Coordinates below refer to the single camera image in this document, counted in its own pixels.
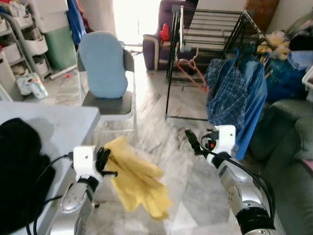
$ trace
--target purple armchair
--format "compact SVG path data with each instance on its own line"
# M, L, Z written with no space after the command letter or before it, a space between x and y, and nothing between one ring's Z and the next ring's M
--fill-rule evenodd
M166 70L169 54L170 42L162 42L160 31L166 23L171 33L173 21L173 5L183 5L186 8L196 8L197 0L162 0L159 7L158 27L155 34L144 34L142 42L143 56L148 70ZM184 25L189 27L192 18L184 19Z

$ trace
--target orange hanger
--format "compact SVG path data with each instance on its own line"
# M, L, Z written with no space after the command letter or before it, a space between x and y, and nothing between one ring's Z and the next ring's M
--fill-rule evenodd
M191 82L196 85L200 90L202 90L203 92L209 92L209 87L206 85L204 76L202 75L202 73L200 72L200 70L197 68L195 59L198 57L199 54L199 49L196 47L196 55L194 57L192 57L191 60L185 60L185 59L179 59L176 62L176 66L179 68L180 71L182 71L188 78L189 80L191 80ZM197 71L197 74L200 76L201 80L203 81L202 85L199 85L198 82L196 82L188 73L186 73L186 71L180 66L181 64L187 65L188 67L192 68L193 70Z

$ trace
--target green storage bin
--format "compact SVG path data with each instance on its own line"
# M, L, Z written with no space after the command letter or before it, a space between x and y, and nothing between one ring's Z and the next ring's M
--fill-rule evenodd
M47 57L54 69L65 70L76 64L75 45L69 26L45 34L45 40Z

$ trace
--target black cloth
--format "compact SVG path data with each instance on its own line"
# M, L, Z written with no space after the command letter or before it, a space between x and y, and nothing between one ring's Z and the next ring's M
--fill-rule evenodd
M39 134L30 125L14 118L0 125L0 235L25 226L26 206L35 181L49 165L42 156ZM50 167L34 188L29 221L41 213L55 175Z

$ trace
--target blue chair cushion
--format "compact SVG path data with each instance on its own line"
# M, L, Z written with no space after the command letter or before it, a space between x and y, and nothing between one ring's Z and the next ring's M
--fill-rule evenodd
M79 44L79 55L87 72L90 92L98 98L120 98L128 81L123 66L123 49L108 32L85 35Z

